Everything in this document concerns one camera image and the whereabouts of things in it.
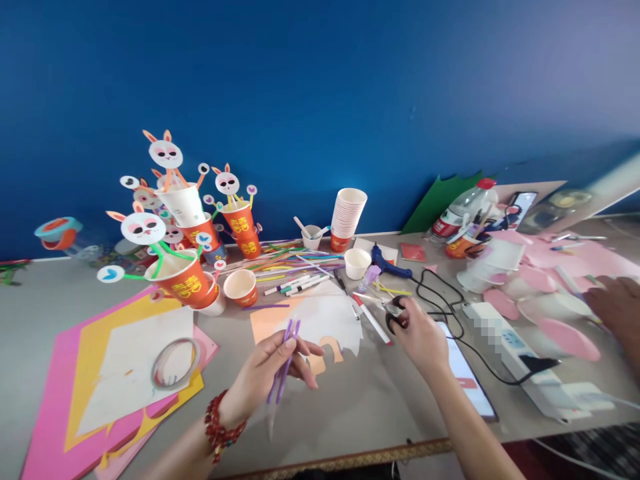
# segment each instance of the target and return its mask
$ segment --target black cable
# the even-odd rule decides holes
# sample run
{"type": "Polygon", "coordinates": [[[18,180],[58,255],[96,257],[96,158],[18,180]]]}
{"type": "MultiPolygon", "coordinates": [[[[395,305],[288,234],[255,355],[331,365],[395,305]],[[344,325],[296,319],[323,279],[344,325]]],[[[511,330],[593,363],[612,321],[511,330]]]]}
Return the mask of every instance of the black cable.
{"type": "Polygon", "coordinates": [[[446,326],[449,326],[449,322],[447,320],[447,315],[451,315],[453,316],[453,318],[455,318],[456,322],[458,323],[458,326],[460,326],[460,335],[458,336],[452,336],[452,337],[447,337],[449,340],[456,340],[460,343],[462,343],[463,345],[465,345],[466,347],[470,348],[476,355],[478,355],[478,357],[480,358],[480,360],[482,360],[482,363],[485,364],[487,370],[489,370],[490,374],[492,374],[496,379],[498,379],[500,382],[504,383],[505,385],[512,385],[512,386],[518,386],[521,385],[522,383],[526,382],[527,380],[529,380],[532,376],[534,376],[536,373],[539,373],[540,371],[530,371],[528,374],[526,374],[524,377],[522,377],[520,380],[514,380],[514,381],[510,381],[510,380],[504,380],[502,378],[500,378],[500,376],[498,376],[497,372],[492,368],[492,366],[490,366],[487,361],[484,359],[484,357],[480,354],[480,352],[478,352],[478,350],[476,350],[474,347],[472,347],[470,344],[468,344],[467,342],[465,342],[464,340],[462,340],[462,337],[465,335],[465,329],[462,326],[462,323],[460,322],[460,319],[456,316],[455,312],[453,311],[453,306],[454,305],[458,305],[459,303],[463,303],[465,301],[464,296],[462,295],[462,293],[460,293],[460,290],[458,290],[456,287],[454,287],[452,284],[448,283],[446,280],[444,280],[444,278],[442,278],[440,275],[438,275],[436,272],[433,272],[431,270],[427,270],[424,269],[422,271],[422,275],[420,276],[420,281],[416,280],[413,277],[409,277],[410,280],[413,280],[414,282],[416,282],[417,286],[415,288],[415,293],[416,295],[418,295],[418,297],[420,297],[422,300],[434,305],[438,310],[440,310],[439,312],[427,312],[427,314],[429,315],[442,315],[443,316],[443,320],[442,322],[444,322],[444,324],[446,324],[446,326]],[[453,290],[454,292],[456,292],[456,294],[458,294],[458,297],[460,298],[460,300],[457,300],[453,303],[449,303],[442,295],[440,295],[440,293],[436,292],[436,290],[426,286],[424,284],[425,282],[425,274],[426,272],[430,272],[433,276],[435,276],[436,278],[438,278],[438,280],[440,280],[440,282],[444,283],[446,286],[448,286],[451,290],[453,290]],[[428,300],[426,298],[424,298],[424,296],[422,296],[422,294],[420,294],[420,287],[425,288],[427,290],[429,290],[430,292],[435,293],[438,297],[440,297],[440,299],[446,304],[446,306],[449,308],[449,312],[447,313],[444,311],[444,309],[438,305],[435,302],[432,302],[431,300],[428,300]]]}

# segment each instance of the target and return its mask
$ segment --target table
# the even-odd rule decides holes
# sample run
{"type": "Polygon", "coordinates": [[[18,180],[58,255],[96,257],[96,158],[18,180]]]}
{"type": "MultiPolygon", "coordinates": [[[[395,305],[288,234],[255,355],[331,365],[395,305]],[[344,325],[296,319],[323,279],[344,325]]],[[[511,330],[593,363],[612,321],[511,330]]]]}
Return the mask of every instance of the table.
{"type": "MultiPolygon", "coordinates": [[[[585,228],[593,234],[604,227],[589,224],[585,228]]],[[[614,235],[609,231],[606,235],[614,245],[614,235]]],[[[367,239],[390,247],[397,247],[401,241],[421,243],[429,263],[438,264],[438,273],[459,288],[454,278],[455,273],[464,268],[464,262],[448,260],[441,252],[442,248],[422,241],[420,234],[381,235],[367,239]]],[[[327,241],[323,241],[323,246],[328,246],[327,241]]],[[[399,264],[412,268],[416,277],[423,268],[415,262],[400,260],[399,264]]],[[[39,409],[55,335],[142,288],[137,282],[126,281],[104,285],[95,280],[94,270],[70,260],[35,263],[27,271],[20,272],[16,280],[23,285],[0,289],[4,327],[0,337],[0,364],[5,367],[0,420],[2,478],[19,476],[39,409]]],[[[389,288],[415,291],[413,282],[388,274],[382,276],[382,282],[389,288]]],[[[356,286],[352,281],[347,284],[351,288],[356,286]]],[[[446,285],[437,281],[429,281],[428,285],[448,300],[456,299],[446,285]]],[[[469,301],[480,300],[477,295],[465,297],[469,301]]],[[[382,312],[374,315],[383,324],[382,312]]],[[[467,330],[465,340],[478,348],[503,378],[510,378],[495,356],[489,354],[486,341],[476,337],[474,330],[466,324],[465,316],[460,314],[459,318],[467,330]]],[[[209,400],[230,386],[254,346],[249,312],[240,311],[232,302],[228,302],[222,317],[200,316],[197,324],[221,347],[203,372],[205,388],[163,422],[122,479],[139,478],[157,460],[204,412],[209,400]]],[[[359,356],[356,358],[345,350],[345,361],[334,365],[328,350],[325,356],[327,370],[318,376],[320,388],[315,392],[289,382],[287,388],[291,384],[291,388],[299,392],[280,406],[273,442],[267,440],[264,412],[259,411],[250,420],[238,445],[226,452],[212,472],[212,478],[294,466],[287,470],[292,473],[300,468],[295,467],[300,464],[357,466],[363,462],[381,463],[450,449],[435,400],[401,347],[382,344],[372,326],[364,320],[362,327],[365,338],[359,356]],[[338,457],[342,460],[327,461],[338,457]]],[[[519,328],[525,339],[528,328],[519,328]]],[[[458,334],[455,322],[451,329],[458,334]]],[[[640,403],[640,393],[615,345],[587,324],[581,329],[600,348],[602,360],[589,363],[568,359],[556,368],[556,374],[564,382],[591,381],[603,391],[640,403]]],[[[498,414],[499,422],[490,427],[502,442],[640,420],[638,411],[618,406],[612,411],[595,412],[591,418],[570,425],[560,424],[542,416],[522,389],[498,382],[473,352],[464,346],[461,348],[498,414]]]]}

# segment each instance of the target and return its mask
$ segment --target power strip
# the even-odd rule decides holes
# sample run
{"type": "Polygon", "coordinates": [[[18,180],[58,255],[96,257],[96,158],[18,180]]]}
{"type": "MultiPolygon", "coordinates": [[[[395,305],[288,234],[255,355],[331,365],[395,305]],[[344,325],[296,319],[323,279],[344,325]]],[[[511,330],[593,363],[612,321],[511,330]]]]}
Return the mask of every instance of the power strip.
{"type": "MultiPolygon", "coordinates": [[[[492,306],[492,304],[472,303],[463,308],[466,316],[472,321],[474,328],[480,330],[482,337],[487,338],[490,345],[500,355],[502,363],[516,379],[530,372],[522,360],[522,356],[539,358],[492,306]]],[[[585,393],[601,393],[589,382],[564,384],[551,370],[536,373],[522,383],[521,387],[533,400],[543,415],[558,421],[569,423],[571,420],[591,417],[592,411],[615,408],[612,402],[584,402],[585,393]]]]}

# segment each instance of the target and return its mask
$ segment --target bracelet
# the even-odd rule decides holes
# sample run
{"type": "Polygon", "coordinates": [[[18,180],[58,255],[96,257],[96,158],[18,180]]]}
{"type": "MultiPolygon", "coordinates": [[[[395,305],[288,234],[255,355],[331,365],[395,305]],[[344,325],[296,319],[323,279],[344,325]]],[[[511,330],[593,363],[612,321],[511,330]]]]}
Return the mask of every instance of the bracelet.
{"type": "Polygon", "coordinates": [[[233,430],[227,430],[220,425],[220,413],[218,408],[222,398],[227,394],[228,390],[224,390],[220,395],[211,400],[207,407],[207,414],[205,415],[205,425],[207,427],[206,433],[213,450],[213,464],[216,465],[220,462],[220,456],[224,450],[232,446],[237,440],[240,434],[247,426],[247,420],[245,419],[238,427],[233,430]]]}

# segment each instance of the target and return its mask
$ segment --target blue glue gun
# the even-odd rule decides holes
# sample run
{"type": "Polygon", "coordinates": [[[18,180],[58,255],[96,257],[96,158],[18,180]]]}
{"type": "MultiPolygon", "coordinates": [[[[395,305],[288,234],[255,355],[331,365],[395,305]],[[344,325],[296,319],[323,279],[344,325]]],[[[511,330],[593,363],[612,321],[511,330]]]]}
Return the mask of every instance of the blue glue gun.
{"type": "Polygon", "coordinates": [[[380,270],[381,270],[380,274],[384,272],[388,272],[400,278],[412,278],[413,276],[413,272],[411,271],[411,269],[402,269],[386,261],[383,258],[382,250],[380,250],[380,247],[378,247],[377,243],[375,243],[373,245],[373,248],[371,249],[371,262],[374,265],[377,265],[378,267],[380,267],[380,270]]]}

